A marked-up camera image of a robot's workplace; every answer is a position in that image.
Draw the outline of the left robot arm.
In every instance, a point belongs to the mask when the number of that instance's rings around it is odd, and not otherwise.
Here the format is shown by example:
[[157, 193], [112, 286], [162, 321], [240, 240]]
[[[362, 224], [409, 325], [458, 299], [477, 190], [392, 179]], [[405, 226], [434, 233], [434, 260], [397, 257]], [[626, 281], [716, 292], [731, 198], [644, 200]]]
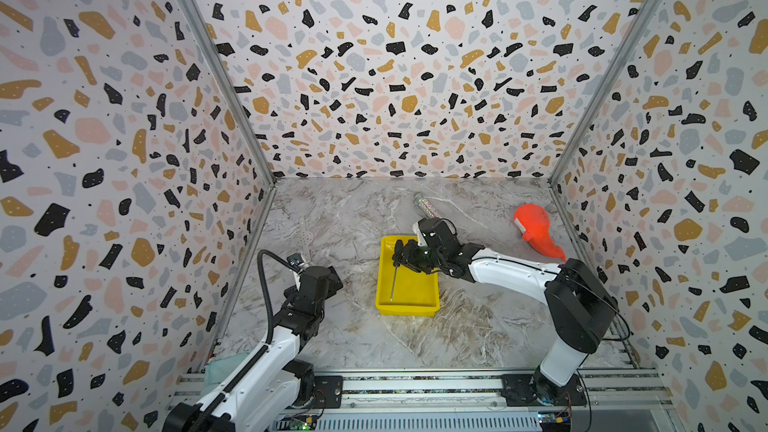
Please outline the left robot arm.
[[[266, 257], [298, 278], [284, 292], [278, 311], [269, 294]], [[256, 265], [267, 312], [264, 338], [198, 402], [177, 404], [165, 419], [164, 431], [265, 431], [285, 409], [316, 401], [314, 368], [298, 355], [317, 336], [325, 302], [343, 288], [342, 281], [332, 267], [291, 262], [264, 249], [257, 252]]]

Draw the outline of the black yellow screwdriver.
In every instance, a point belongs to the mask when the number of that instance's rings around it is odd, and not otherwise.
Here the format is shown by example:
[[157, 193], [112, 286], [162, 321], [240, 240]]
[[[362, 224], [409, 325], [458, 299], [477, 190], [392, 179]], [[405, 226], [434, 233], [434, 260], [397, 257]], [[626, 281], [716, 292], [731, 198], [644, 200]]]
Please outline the black yellow screwdriver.
[[392, 284], [391, 284], [390, 295], [389, 295], [390, 303], [392, 303], [394, 300], [399, 267], [400, 267], [400, 262], [393, 258], [393, 275], [392, 275]]

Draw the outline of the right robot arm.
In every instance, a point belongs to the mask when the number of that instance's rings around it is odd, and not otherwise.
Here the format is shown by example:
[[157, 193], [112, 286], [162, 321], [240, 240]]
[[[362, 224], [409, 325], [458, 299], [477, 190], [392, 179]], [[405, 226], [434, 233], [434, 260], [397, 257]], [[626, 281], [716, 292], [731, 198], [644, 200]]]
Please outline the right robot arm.
[[396, 269], [443, 273], [470, 283], [499, 286], [546, 305], [556, 338], [527, 381], [504, 387], [507, 400], [558, 406], [575, 400], [569, 391], [577, 372], [595, 353], [618, 316], [618, 302], [588, 266], [578, 259], [543, 263], [498, 253], [459, 240], [452, 222], [425, 218], [414, 225], [416, 237], [399, 239], [391, 261]]

